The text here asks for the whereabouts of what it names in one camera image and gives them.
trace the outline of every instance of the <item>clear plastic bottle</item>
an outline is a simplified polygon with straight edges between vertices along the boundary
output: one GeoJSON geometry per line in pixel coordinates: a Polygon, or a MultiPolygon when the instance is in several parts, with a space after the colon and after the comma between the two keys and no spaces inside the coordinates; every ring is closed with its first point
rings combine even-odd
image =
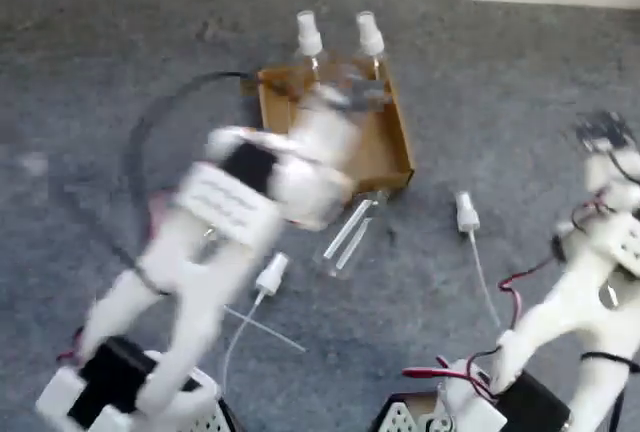
{"type": "Polygon", "coordinates": [[[375,80],[386,80],[384,67],[384,39],[376,24],[376,17],[371,11],[360,12],[356,16],[356,23],[360,30],[360,51],[357,61],[373,73],[375,80]]]}
{"type": "Polygon", "coordinates": [[[314,82],[330,80],[329,56],[322,46],[322,37],[316,26],[315,14],[303,10],[297,15],[298,50],[295,54],[292,87],[296,97],[304,96],[314,82]]]}

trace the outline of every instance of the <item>spray nozzle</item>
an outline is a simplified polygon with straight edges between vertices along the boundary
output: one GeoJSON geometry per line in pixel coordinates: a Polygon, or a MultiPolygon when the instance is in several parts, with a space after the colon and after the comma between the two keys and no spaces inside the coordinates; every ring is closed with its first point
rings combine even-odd
{"type": "Polygon", "coordinates": [[[384,52],[384,40],[376,24],[373,12],[364,11],[356,16],[356,22],[360,29],[360,45],[365,54],[376,56],[384,52]]]}
{"type": "Polygon", "coordinates": [[[313,57],[322,52],[322,38],[312,10],[298,13],[298,43],[303,55],[313,57]]]}

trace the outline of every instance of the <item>robotic arm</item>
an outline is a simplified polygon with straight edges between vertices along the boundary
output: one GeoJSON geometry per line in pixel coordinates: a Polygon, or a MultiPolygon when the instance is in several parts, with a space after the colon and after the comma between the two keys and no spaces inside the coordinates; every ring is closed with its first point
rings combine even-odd
{"type": "MultiPolygon", "coordinates": [[[[142,417],[136,431],[170,430],[166,417],[193,415],[219,397],[215,383],[196,392],[183,385],[218,337],[224,306],[250,280],[285,221],[320,229],[327,212],[348,199],[353,184],[341,169],[361,133],[350,104],[339,89],[317,84],[288,136],[239,127],[214,131],[207,161],[194,164],[183,180],[174,207],[138,259],[139,270],[122,272],[89,311],[77,352],[83,366],[159,301],[158,291],[177,299],[171,345],[156,354],[152,373],[134,392],[142,417]],[[203,257],[212,240],[213,252],[203,257]]],[[[59,430],[76,430],[60,419],[66,411],[43,399],[51,395],[45,390],[41,413],[59,430]]]]}
{"type": "MultiPolygon", "coordinates": [[[[586,186],[598,197],[593,214],[580,230],[571,224],[559,227],[564,273],[544,301],[499,339],[492,374],[492,392],[503,392],[539,347],[579,332],[586,350],[596,354],[582,361],[569,432],[597,429],[623,391],[640,348],[640,183],[634,179],[640,175],[640,153],[613,119],[604,119],[606,133],[600,129],[585,142],[592,152],[586,186]],[[607,284],[617,289],[611,308],[600,298],[607,284]]],[[[593,131],[594,124],[587,126],[593,131]]]]}

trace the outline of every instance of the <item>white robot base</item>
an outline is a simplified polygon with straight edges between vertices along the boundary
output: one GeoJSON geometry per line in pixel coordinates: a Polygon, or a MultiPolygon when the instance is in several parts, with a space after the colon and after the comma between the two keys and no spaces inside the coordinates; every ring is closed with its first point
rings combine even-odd
{"type": "MultiPolygon", "coordinates": [[[[144,355],[157,363],[161,355],[146,351],[144,355]]],[[[118,375],[122,370],[105,370],[118,375]]],[[[127,390],[129,381],[116,377],[114,383],[122,389],[114,390],[117,396],[112,403],[105,395],[104,383],[99,391],[92,390],[92,382],[100,377],[88,377],[87,368],[61,367],[36,402],[37,412],[59,432],[236,432],[226,404],[221,403],[220,388],[213,379],[199,369],[194,369],[190,380],[171,405],[153,419],[126,405],[127,397],[135,397],[135,390],[127,390]]]]}

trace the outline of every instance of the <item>cardboard box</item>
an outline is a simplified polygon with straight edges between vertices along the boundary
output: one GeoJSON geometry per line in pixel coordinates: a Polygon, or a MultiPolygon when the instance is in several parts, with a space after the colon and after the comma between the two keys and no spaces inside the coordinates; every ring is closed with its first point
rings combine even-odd
{"type": "MultiPolygon", "coordinates": [[[[262,124],[274,133],[287,133],[295,119],[296,104],[274,92],[264,82],[283,84],[291,74],[292,69],[288,67],[265,69],[258,74],[262,82],[259,86],[262,124]]],[[[358,183],[354,195],[375,190],[402,190],[414,173],[407,134],[391,80],[387,89],[391,102],[382,111],[368,115],[360,148],[345,170],[358,183]]]]}

